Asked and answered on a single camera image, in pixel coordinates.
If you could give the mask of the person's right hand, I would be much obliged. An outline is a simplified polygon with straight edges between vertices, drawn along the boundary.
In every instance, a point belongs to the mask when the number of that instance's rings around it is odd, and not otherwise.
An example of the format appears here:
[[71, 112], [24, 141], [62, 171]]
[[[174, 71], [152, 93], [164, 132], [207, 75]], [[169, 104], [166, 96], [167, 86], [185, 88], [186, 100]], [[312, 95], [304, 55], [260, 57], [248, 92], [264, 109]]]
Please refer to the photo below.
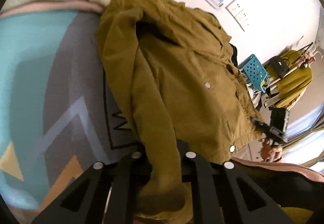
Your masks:
[[265, 138], [262, 142], [262, 149], [260, 151], [260, 156], [262, 159], [267, 160], [273, 158], [274, 163], [278, 163], [282, 159], [282, 146], [271, 145], [270, 138]]

